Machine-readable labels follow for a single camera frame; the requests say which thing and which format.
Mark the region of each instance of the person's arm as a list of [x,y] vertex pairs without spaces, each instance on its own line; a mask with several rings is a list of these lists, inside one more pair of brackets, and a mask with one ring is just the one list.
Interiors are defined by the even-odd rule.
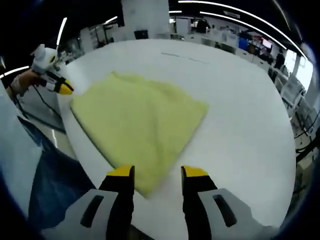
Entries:
[[39,76],[29,69],[14,78],[10,86],[6,88],[6,93],[13,100],[17,94],[23,96],[31,85],[38,86],[39,82]]

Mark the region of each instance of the yellow towel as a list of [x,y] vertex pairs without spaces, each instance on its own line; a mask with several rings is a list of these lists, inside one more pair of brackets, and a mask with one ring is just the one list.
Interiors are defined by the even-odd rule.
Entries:
[[208,105],[171,83],[113,72],[75,96],[71,109],[114,168],[135,166],[135,189],[146,197],[168,173]]

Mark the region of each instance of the black wire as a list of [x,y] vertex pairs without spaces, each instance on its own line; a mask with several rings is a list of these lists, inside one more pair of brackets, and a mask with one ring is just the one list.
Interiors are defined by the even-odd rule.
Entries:
[[23,115],[26,119],[29,119],[29,118],[27,117],[27,114],[26,114],[25,110],[22,108],[22,106],[21,106],[21,104],[20,104],[20,102],[19,102],[19,100],[18,100],[18,98],[17,98],[17,96],[16,96],[16,93],[15,93],[14,89],[12,88],[11,84],[9,84],[9,88],[10,88],[10,90],[11,90],[11,93],[12,93],[12,96],[13,96],[15,102],[18,104],[18,107],[19,107],[22,115]]
[[311,126],[310,126],[307,130],[305,130],[305,131],[303,131],[302,133],[300,133],[299,135],[295,136],[294,139],[302,136],[303,134],[306,134],[306,133],[313,127],[313,125],[315,124],[315,122],[317,121],[317,118],[318,118],[319,114],[320,114],[320,110],[318,111],[318,114],[316,115],[316,117],[315,117],[313,123],[311,124]]
[[60,116],[60,114],[57,113],[57,111],[54,110],[48,103],[45,102],[45,100],[44,100],[43,97],[41,96],[41,94],[40,94],[40,92],[38,91],[38,89],[37,89],[34,85],[32,85],[32,86],[33,86],[33,88],[36,90],[36,92],[38,93],[39,97],[41,98],[41,101],[42,101],[49,109],[51,109],[52,112],[54,112],[54,113],[62,120],[62,117]]

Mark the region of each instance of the white table surface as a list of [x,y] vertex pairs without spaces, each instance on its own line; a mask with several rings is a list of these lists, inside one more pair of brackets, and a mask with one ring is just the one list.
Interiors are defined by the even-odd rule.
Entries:
[[[146,39],[117,42],[66,66],[63,75],[84,93],[111,71],[171,82],[209,111],[168,177],[148,197],[134,194],[132,224],[154,239],[187,239],[182,210],[181,166],[207,171],[251,207],[267,226],[283,222],[294,189],[296,154],[285,106],[267,73],[228,52],[190,42]],[[58,97],[73,150],[98,188],[113,168],[89,140],[70,110],[72,96]]]

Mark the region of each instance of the ceiling light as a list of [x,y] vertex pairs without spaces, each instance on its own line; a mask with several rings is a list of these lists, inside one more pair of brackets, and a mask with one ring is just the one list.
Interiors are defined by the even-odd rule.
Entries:
[[266,32],[260,30],[259,28],[256,28],[255,26],[252,26],[246,22],[243,22],[243,21],[240,21],[238,19],[235,19],[235,18],[232,18],[232,17],[228,17],[228,16],[224,16],[224,15],[220,15],[220,14],[215,14],[215,13],[210,13],[210,12],[205,12],[205,11],[201,11],[200,12],[201,14],[206,14],[206,15],[212,15],[212,16],[216,16],[216,17],[220,17],[220,18],[224,18],[224,19],[229,19],[229,20],[232,20],[232,21],[235,21],[237,23],[240,23],[240,24],[243,24],[243,25],[246,25],[254,30],[257,30],[259,31],[260,33],[262,33],[263,35],[266,35],[267,37],[269,37],[271,40],[273,40],[274,42],[276,42],[277,44],[279,44],[282,48],[284,48],[285,50],[287,50],[287,48],[282,44],[280,43],[278,40],[276,40],[275,38],[273,38],[272,36],[270,36],[269,34],[267,34]]
[[109,20],[105,21],[104,24],[108,24],[108,23],[112,22],[113,20],[115,20],[117,18],[118,18],[118,16],[114,16],[113,18],[110,18]]
[[67,21],[67,18],[65,17],[65,18],[62,20],[61,27],[60,27],[59,34],[58,34],[58,39],[56,40],[56,45],[57,45],[57,46],[59,46],[61,34],[62,34],[62,31],[64,30],[66,21]]
[[276,28],[275,26],[273,26],[271,23],[267,22],[266,20],[250,13],[250,12],[247,12],[247,11],[244,11],[242,9],[239,9],[239,8],[236,8],[236,7],[233,7],[233,6],[229,6],[229,5],[225,5],[225,4],[221,4],[221,3],[216,3],[216,2],[210,2],[210,1],[195,1],[195,0],[180,0],[178,1],[178,3],[180,4],[187,4],[187,3],[194,3],[194,4],[210,4],[210,5],[215,5],[215,6],[220,6],[220,7],[225,7],[225,8],[228,8],[228,9],[232,9],[232,10],[236,10],[236,11],[239,11],[241,13],[244,13],[244,14],[247,14],[255,19],[258,19],[260,20],[261,22],[267,24],[269,27],[273,28],[274,30],[276,30],[278,33],[280,33],[282,36],[284,36],[301,54],[303,57],[307,58],[307,56],[305,55],[305,53],[299,48],[299,46],[294,42],[292,41],[287,35],[285,35],[282,31],[280,31],[280,29]]
[[17,72],[17,71],[20,71],[20,70],[23,70],[23,69],[28,69],[29,66],[23,66],[23,67],[19,67],[19,68],[16,68],[16,69],[13,69],[13,70],[10,70],[10,71],[7,71],[5,72],[4,74],[0,75],[0,78],[4,77],[4,76],[8,76],[9,74],[12,74],[14,72]]

